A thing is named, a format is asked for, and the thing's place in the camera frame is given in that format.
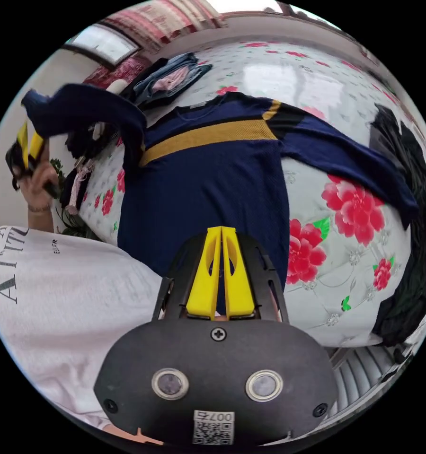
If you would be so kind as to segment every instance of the white t-shirt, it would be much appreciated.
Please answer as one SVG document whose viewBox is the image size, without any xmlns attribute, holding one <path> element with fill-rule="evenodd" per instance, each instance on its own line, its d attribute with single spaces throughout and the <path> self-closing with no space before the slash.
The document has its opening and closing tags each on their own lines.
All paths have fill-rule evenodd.
<svg viewBox="0 0 426 454">
<path fill-rule="evenodd" d="M 0 336 L 48 400 L 99 429 L 93 385 L 112 345 L 151 320 L 161 278 L 109 244 L 0 228 Z"/>
</svg>

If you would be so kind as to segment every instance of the qr code label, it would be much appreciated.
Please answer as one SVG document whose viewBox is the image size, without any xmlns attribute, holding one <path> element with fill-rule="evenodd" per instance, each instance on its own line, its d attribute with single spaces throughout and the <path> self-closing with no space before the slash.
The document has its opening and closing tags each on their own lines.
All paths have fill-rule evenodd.
<svg viewBox="0 0 426 454">
<path fill-rule="evenodd" d="M 235 424 L 233 411 L 194 412 L 195 445 L 232 445 Z"/>
</svg>

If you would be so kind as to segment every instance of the person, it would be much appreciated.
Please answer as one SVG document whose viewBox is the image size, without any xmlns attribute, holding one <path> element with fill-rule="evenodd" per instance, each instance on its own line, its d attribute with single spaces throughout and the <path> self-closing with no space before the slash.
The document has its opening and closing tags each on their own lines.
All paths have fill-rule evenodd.
<svg viewBox="0 0 426 454">
<path fill-rule="evenodd" d="M 54 233 L 49 155 L 46 142 L 33 176 L 18 179 L 28 228 L 0 227 L 0 336 L 46 399 L 111 434 L 162 444 L 113 426 L 93 393 L 114 342 L 151 320 L 161 277 L 114 246 Z"/>
</svg>

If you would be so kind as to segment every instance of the wrist bracelet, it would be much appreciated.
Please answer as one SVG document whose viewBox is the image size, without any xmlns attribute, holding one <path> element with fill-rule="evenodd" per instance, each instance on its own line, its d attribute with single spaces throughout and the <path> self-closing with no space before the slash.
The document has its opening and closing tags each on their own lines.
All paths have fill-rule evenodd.
<svg viewBox="0 0 426 454">
<path fill-rule="evenodd" d="M 48 205 L 46 205 L 45 207 L 42 207 L 42 208 L 34 208 L 32 207 L 31 205 L 28 206 L 28 211 L 30 213 L 44 213 L 46 211 L 50 211 L 52 208 L 52 204 L 49 203 Z"/>
</svg>

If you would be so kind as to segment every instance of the pink garment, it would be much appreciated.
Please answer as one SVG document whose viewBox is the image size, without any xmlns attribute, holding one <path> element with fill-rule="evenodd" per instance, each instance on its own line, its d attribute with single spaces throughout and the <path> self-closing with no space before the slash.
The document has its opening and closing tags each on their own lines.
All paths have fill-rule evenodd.
<svg viewBox="0 0 426 454">
<path fill-rule="evenodd" d="M 93 170 L 93 161 L 90 159 L 86 165 L 84 165 L 83 167 L 80 168 L 80 170 L 77 171 L 77 175 L 74 178 L 74 183 L 72 184 L 70 203 L 66 207 L 66 211 L 69 214 L 71 214 L 72 216 L 75 216 L 78 214 L 76 204 L 77 204 L 77 194 L 79 193 L 80 183 L 87 178 L 87 175 L 92 170 Z"/>
<path fill-rule="evenodd" d="M 168 76 L 163 77 L 155 82 L 153 85 L 153 92 L 158 90 L 171 90 L 175 88 L 177 85 L 180 85 L 184 80 L 185 77 L 188 75 L 189 68 L 187 66 L 183 66 L 175 70 L 174 72 L 170 73 Z"/>
</svg>

